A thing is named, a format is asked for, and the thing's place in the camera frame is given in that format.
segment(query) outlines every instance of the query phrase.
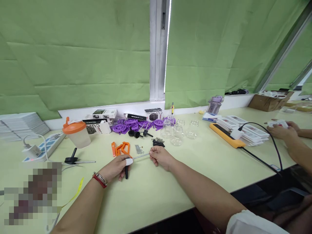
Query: pixelated blur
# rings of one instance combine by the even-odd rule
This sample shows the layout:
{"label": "pixelated blur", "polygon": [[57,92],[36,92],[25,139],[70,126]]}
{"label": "pixelated blur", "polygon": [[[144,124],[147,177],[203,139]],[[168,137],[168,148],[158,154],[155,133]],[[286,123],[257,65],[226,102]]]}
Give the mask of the pixelated blur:
{"label": "pixelated blur", "polygon": [[58,188],[61,188],[62,165],[59,162],[42,163],[41,169],[33,169],[33,174],[24,181],[23,188],[4,188],[6,201],[14,201],[9,207],[5,225],[24,225],[24,220],[35,218],[37,213],[47,213],[48,222],[60,212],[56,204]]}

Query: forearm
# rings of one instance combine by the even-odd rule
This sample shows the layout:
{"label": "forearm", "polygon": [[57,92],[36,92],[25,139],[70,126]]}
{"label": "forearm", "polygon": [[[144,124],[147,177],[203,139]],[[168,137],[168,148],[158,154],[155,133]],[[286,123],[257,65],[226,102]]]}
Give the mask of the forearm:
{"label": "forearm", "polygon": [[312,129],[301,129],[298,131],[298,136],[312,139]]}
{"label": "forearm", "polygon": [[175,160],[170,171],[197,209],[219,229],[225,231],[230,217],[246,209],[217,183],[184,163]]}
{"label": "forearm", "polygon": [[100,183],[92,178],[52,233],[94,233],[104,191]]}
{"label": "forearm", "polygon": [[287,137],[284,142],[291,158],[312,175],[312,149],[297,136]]}

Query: window frame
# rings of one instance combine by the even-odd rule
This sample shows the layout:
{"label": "window frame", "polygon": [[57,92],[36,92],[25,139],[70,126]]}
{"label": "window frame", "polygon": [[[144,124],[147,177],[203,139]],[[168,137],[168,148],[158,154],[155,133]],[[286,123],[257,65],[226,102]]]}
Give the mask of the window frame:
{"label": "window frame", "polygon": [[[165,100],[165,72],[171,0],[150,0],[150,79],[149,100]],[[165,29],[162,29],[163,14]]]}
{"label": "window frame", "polygon": [[255,88],[254,93],[265,90],[265,88],[271,82],[275,73],[277,72],[285,58],[288,56],[289,52],[296,44],[297,40],[299,39],[307,25],[310,23],[310,21],[312,21],[312,1],[310,1],[303,10],[295,26],[290,31],[289,37],[285,41],[283,47],[277,54],[276,58],[273,60],[271,66],[269,67],[268,71],[266,72],[258,86]]}

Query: stack of white cards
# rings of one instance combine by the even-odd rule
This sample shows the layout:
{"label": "stack of white cards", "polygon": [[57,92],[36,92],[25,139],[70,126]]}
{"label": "stack of white cards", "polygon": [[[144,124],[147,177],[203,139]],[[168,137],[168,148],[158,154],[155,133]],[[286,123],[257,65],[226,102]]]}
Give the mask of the stack of white cards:
{"label": "stack of white cards", "polygon": [[227,130],[228,132],[231,132],[233,128],[239,127],[239,124],[233,122],[232,120],[226,117],[218,118],[216,123],[225,130]]}
{"label": "stack of white cards", "polygon": [[16,135],[4,122],[4,119],[11,118],[16,114],[0,115],[0,139],[6,141],[18,141],[21,138]]}
{"label": "stack of white cards", "polygon": [[243,136],[240,138],[247,146],[257,146],[263,144],[269,139],[269,134],[254,127],[250,124],[246,124],[242,131]]}
{"label": "stack of white cards", "polygon": [[29,134],[44,135],[49,131],[49,128],[40,119],[36,112],[4,116],[1,119],[1,122],[10,130],[10,133],[6,133],[6,136],[3,137],[9,141],[13,140],[13,138],[15,138],[14,140],[21,140]]}
{"label": "stack of white cards", "polygon": [[[233,129],[238,129],[243,124],[248,123],[248,121],[235,115],[228,115],[223,118],[218,118],[217,123],[228,132],[232,132]],[[251,126],[250,124],[246,124],[242,131],[244,134],[241,136],[240,140],[247,146],[261,145],[267,141],[270,136],[268,133]]]}

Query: power strip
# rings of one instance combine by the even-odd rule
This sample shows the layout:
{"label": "power strip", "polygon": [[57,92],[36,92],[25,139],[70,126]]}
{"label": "power strip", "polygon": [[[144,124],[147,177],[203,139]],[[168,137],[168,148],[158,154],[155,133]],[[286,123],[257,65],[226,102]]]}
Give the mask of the power strip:
{"label": "power strip", "polygon": [[[65,138],[64,133],[56,133],[48,136],[46,141],[46,149],[48,151],[47,156],[50,157],[56,147],[61,143],[61,141]],[[46,161],[46,151],[45,151],[45,143],[42,142],[38,148],[42,151],[42,153],[36,159],[30,159],[29,157],[25,158],[22,162],[45,162]]]}

